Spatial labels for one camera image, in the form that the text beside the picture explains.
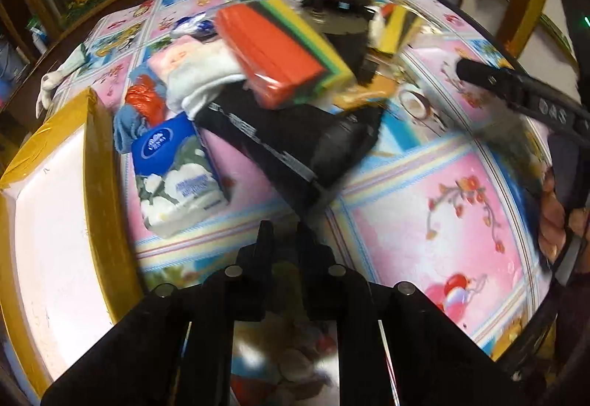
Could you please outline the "person's right hand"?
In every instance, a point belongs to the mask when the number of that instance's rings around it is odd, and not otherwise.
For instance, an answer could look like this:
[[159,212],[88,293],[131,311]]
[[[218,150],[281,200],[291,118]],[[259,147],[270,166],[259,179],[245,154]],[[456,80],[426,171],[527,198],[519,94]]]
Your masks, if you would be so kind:
[[548,169],[542,185],[538,244],[543,255],[554,263],[566,244],[566,232],[584,235],[589,240],[589,209],[566,213],[555,193],[553,171]]

